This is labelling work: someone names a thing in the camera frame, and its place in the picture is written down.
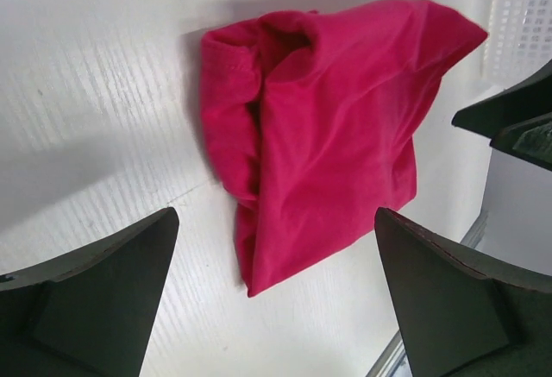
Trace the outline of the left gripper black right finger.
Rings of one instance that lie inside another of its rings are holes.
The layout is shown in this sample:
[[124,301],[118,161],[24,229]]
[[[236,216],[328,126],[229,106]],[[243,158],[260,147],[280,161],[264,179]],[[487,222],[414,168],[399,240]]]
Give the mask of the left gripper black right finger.
[[415,376],[549,376],[551,278],[380,208],[379,255]]

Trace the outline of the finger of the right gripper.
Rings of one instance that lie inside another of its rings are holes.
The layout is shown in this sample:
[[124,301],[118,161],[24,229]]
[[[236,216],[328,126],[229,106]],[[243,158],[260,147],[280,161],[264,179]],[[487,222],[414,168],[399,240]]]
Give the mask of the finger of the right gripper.
[[551,63],[513,87],[456,112],[452,125],[490,140],[504,154],[551,164]]

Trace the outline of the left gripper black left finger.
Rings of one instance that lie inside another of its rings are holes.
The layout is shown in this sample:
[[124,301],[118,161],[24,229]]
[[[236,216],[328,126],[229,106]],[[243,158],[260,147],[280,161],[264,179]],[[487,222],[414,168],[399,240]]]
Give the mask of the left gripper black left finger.
[[165,208],[1,277],[3,376],[137,376],[179,217]]

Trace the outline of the pink t shirt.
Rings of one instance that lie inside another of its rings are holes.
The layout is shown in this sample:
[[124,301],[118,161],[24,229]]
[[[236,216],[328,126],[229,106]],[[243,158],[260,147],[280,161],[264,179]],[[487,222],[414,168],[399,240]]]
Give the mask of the pink t shirt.
[[487,32],[430,0],[276,11],[206,32],[200,122],[236,202],[254,297],[369,233],[417,193],[413,136]]

